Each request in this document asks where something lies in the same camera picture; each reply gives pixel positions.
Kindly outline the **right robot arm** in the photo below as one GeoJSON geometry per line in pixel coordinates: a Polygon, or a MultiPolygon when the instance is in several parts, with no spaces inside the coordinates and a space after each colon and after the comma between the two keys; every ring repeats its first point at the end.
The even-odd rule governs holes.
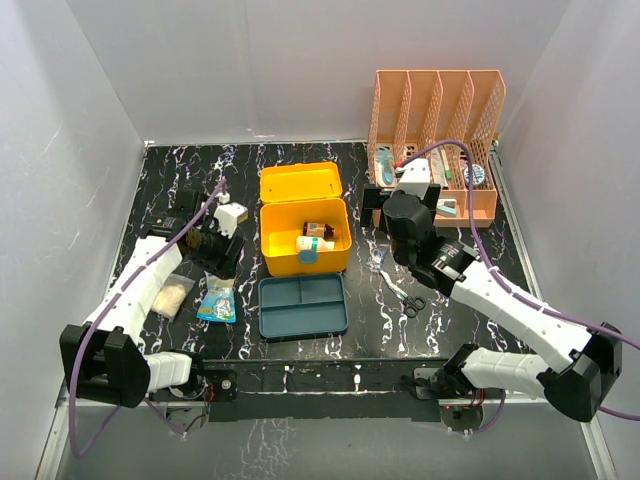
{"type": "Polygon", "coordinates": [[[463,345],[438,372],[441,389],[466,397],[502,389],[543,397],[557,411],[589,422],[621,374],[622,338],[613,325],[570,322],[486,265],[479,251],[437,234],[430,209],[416,195],[390,194],[382,217],[394,260],[422,285],[493,320],[528,354],[463,345]]]}

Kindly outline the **brown medicine bottle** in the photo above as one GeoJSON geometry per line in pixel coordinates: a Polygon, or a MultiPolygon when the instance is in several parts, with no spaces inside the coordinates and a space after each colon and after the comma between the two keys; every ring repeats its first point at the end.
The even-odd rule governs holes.
{"type": "Polygon", "coordinates": [[[338,240],[340,229],[331,227],[326,223],[305,222],[302,227],[302,234],[309,237],[323,238],[324,240],[338,240]]]}

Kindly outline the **white plastic bottle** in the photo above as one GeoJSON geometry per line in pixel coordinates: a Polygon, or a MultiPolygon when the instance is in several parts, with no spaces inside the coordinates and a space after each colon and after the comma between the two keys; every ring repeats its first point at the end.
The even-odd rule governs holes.
{"type": "Polygon", "coordinates": [[[334,241],[325,240],[322,237],[298,236],[296,239],[296,251],[333,251],[336,243],[334,241]]]}

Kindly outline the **cotton swab bag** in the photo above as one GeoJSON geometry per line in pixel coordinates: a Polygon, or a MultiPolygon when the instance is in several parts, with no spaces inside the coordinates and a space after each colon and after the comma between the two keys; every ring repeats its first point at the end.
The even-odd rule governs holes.
{"type": "Polygon", "coordinates": [[[236,322],[234,279],[221,279],[206,273],[207,291],[196,318],[205,322],[234,324],[236,322]]]}

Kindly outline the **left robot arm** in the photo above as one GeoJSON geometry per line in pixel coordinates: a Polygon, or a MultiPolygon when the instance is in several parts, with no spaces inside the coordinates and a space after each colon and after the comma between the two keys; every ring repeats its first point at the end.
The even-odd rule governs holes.
{"type": "MultiPolygon", "coordinates": [[[[59,344],[71,397],[135,408],[168,389],[186,399],[210,388],[196,354],[138,347],[144,322],[174,270],[198,263],[224,281],[234,278],[245,239],[244,206],[229,201],[225,183],[211,195],[183,191],[174,207],[148,225],[103,303],[81,325],[69,325],[59,344]]],[[[343,334],[350,310],[336,272],[276,277],[260,286],[260,334],[295,340],[343,334]]]]}

